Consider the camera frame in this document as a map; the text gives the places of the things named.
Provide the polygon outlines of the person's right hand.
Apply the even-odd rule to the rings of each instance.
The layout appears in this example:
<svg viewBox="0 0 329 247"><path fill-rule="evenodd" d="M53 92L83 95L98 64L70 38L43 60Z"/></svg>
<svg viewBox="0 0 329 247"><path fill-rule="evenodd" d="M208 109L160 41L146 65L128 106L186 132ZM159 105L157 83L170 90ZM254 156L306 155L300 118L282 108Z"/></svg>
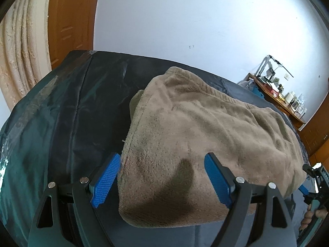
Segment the person's right hand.
<svg viewBox="0 0 329 247"><path fill-rule="evenodd" d="M300 227L298 229L299 231L302 231L302 230L307 228L307 226L311 223L312 218L313 218L314 215L316 217L324 220L326 218L327 214L328 214L328 211L325 207L313 212L311 210L311 206L312 205L308 205L308 207L307 207L307 212L305 213L305 215L304 215L304 217L301 221Z"/></svg>

